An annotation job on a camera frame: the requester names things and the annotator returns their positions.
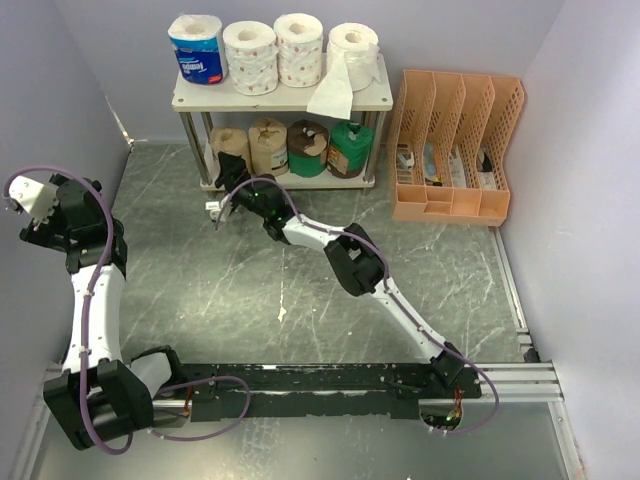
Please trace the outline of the rose-print roll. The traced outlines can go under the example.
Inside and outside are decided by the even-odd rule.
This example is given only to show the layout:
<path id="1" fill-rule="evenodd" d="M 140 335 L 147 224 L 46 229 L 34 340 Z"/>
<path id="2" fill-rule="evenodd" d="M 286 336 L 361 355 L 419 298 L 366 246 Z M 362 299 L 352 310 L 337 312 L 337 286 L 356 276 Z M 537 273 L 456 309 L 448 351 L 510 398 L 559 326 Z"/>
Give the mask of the rose-print roll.
<path id="1" fill-rule="evenodd" d="M 239 21 L 227 25 L 223 42 L 234 89 L 245 96 L 264 95 L 279 83 L 274 30 L 261 22 Z"/>
<path id="2" fill-rule="evenodd" d="M 278 17 L 273 29 L 280 82 L 292 88 L 316 85 L 322 76 L 322 23 L 312 15 L 291 13 Z"/>

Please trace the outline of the brown roll black print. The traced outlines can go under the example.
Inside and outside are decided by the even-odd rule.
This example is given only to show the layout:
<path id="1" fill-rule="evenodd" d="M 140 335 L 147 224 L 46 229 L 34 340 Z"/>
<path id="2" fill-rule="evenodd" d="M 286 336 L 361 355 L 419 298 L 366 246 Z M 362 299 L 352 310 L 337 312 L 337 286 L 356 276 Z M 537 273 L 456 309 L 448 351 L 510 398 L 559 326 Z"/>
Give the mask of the brown roll black print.
<path id="1" fill-rule="evenodd" d="M 241 157 L 250 174 L 253 174 L 249 138 L 247 133 L 235 127 L 214 127 L 211 133 L 213 156 L 218 160 L 219 153 Z"/>

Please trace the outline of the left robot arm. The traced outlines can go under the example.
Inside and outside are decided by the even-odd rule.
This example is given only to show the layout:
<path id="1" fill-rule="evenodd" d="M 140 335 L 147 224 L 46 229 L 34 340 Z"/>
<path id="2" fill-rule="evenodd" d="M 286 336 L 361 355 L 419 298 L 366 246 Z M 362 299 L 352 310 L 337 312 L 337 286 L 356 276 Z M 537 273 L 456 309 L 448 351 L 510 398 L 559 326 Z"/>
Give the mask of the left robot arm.
<path id="1" fill-rule="evenodd" d="M 7 205 L 26 212 L 26 243 L 62 252 L 74 294 L 72 331 L 61 373 L 45 382 L 44 401 L 78 450 L 103 448 L 152 426 L 153 400 L 181 395 L 187 385 L 176 352 L 147 350 L 125 363 L 120 302 L 127 244 L 97 181 L 54 173 L 41 183 L 15 174 L 5 184 Z"/>

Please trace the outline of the green roll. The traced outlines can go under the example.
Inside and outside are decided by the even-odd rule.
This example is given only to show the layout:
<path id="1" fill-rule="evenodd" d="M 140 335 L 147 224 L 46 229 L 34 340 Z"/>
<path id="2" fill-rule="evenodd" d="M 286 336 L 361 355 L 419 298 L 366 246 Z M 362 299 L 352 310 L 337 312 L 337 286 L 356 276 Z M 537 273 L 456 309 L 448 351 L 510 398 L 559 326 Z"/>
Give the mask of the green roll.
<path id="1" fill-rule="evenodd" d="M 358 176 L 365 167 L 374 138 L 373 130 L 361 123 L 343 120 L 330 132 L 327 169 L 341 179 Z"/>
<path id="2" fill-rule="evenodd" d="M 323 125 L 299 120 L 287 129 L 289 170 L 300 177 L 312 178 L 326 169 L 329 131 Z"/>

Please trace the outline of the tan roll with label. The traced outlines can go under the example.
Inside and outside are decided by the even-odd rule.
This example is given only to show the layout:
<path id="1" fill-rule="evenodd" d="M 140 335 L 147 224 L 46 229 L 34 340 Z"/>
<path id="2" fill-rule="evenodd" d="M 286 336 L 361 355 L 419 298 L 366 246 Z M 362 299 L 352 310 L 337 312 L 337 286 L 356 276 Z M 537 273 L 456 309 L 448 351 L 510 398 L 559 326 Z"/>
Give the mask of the tan roll with label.
<path id="1" fill-rule="evenodd" d="M 248 132 L 251 162 L 256 175 L 279 176 L 289 170 L 287 127 L 272 118 L 259 118 Z"/>

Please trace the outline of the blue Tempo roll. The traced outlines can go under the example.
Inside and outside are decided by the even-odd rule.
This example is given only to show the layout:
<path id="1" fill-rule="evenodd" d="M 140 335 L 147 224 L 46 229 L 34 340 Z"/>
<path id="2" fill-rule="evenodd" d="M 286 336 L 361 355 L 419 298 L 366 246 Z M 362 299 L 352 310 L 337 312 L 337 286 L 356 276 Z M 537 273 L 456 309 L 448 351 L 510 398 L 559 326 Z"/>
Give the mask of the blue Tempo roll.
<path id="1" fill-rule="evenodd" d="M 221 20 L 213 15 L 184 14 L 173 21 L 167 34 L 184 80 L 197 85 L 224 80 L 222 30 Z"/>

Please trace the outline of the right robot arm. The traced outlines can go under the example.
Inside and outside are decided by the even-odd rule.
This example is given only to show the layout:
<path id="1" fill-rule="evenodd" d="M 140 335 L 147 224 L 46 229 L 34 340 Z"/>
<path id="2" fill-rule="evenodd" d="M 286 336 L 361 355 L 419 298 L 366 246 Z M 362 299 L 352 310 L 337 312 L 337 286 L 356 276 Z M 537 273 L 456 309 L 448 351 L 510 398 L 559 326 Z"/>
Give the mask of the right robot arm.
<path id="1" fill-rule="evenodd" d="M 463 357 L 402 295 L 388 261 L 359 224 L 337 227 L 301 214 L 273 176 L 251 176 L 239 156 L 220 153 L 218 163 L 214 185 L 227 193 L 218 222 L 228 209 L 241 206 L 262 219 L 272 240 L 323 253 L 340 286 L 349 295 L 379 306 L 406 336 L 416 358 L 427 365 L 426 390 L 443 398 L 457 388 Z"/>

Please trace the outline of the plain white paper towel roll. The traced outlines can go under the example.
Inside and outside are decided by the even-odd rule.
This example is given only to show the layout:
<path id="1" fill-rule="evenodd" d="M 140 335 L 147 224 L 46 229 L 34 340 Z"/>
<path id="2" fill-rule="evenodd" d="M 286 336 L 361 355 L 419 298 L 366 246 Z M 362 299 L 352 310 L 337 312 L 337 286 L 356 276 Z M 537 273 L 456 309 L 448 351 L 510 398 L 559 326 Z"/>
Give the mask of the plain white paper towel roll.
<path id="1" fill-rule="evenodd" d="M 327 42 L 326 74 L 306 111 L 348 120 L 354 93 L 380 80 L 378 41 L 376 32 L 364 24 L 343 23 L 333 27 Z"/>

